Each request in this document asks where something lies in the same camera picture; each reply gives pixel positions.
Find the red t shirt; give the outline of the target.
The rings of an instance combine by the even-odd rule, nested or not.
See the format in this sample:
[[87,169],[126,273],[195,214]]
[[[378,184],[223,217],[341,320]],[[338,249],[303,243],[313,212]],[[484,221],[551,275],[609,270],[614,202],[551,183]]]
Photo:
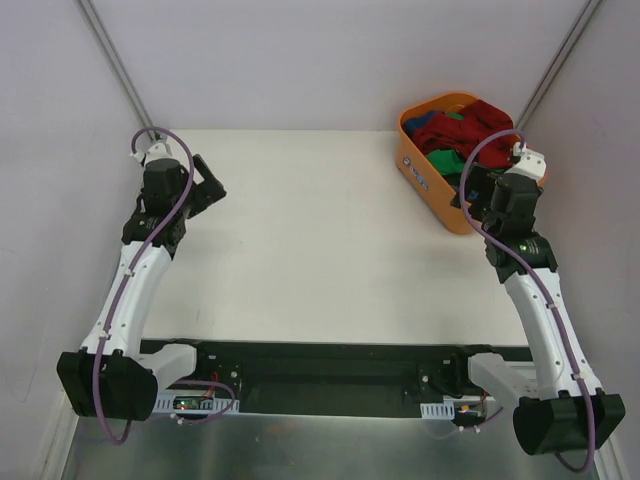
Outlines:
[[436,149],[453,149],[466,162],[482,140],[512,127],[513,122],[509,115],[482,100],[477,100],[457,113],[440,110],[424,128],[409,138],[425,157]]

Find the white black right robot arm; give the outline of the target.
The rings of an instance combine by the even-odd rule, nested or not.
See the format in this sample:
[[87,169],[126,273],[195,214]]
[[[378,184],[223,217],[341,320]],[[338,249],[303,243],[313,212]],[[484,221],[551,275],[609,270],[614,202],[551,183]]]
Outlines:
[[469,159],[453,204],[484,238],[486,257],[513,302],[535,368],[528,380],[497,353],[482,351],[450,369],[461,394],[482,388],[512,416],[529,455],[583,450],[589,458],[623,420],[618,394],[608,394],[590,366],[566,310],[558,264],[534,228],[546,166],[521,150],[514,168],[498,174]]

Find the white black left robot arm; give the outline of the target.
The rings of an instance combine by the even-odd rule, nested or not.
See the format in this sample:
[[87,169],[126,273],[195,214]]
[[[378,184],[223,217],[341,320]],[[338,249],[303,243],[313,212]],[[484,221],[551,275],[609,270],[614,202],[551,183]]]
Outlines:
[[141,351],[144,325],[161,279],[171,265],[188,219],[222,200],[226,191],[200,155],[195,182],[168,147],[155,143],[137,159],[144,165],[135,209],[125,223],[118,269],[100,315],[76,352],[61,354],[56,371],[74,412],[144,421],[158,393],[177,381],[204,387],[210,363],[194,347],[169,343]]

